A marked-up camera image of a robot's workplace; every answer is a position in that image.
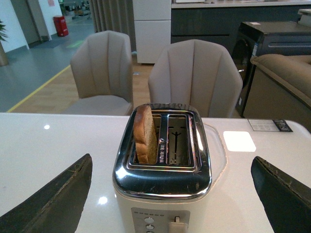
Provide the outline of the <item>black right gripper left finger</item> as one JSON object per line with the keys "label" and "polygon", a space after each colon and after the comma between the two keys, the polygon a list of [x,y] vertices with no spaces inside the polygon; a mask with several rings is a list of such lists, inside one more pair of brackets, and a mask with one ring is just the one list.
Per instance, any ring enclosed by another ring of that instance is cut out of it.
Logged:
{"label": "black right gripper left finger", "polygon": [[89,193],[93,162],[89,154],[65,169],[24,202],[2,215],[2,233],[73,233]]}

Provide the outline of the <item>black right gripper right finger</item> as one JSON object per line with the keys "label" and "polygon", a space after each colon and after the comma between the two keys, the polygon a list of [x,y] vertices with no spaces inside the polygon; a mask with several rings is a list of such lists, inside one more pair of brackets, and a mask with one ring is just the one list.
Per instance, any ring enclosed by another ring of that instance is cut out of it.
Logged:
{"label": "black right gripper right finger", "polygon": [[311,231],[311,189],[257,156],[251,165],[255,190],[273,231]]}

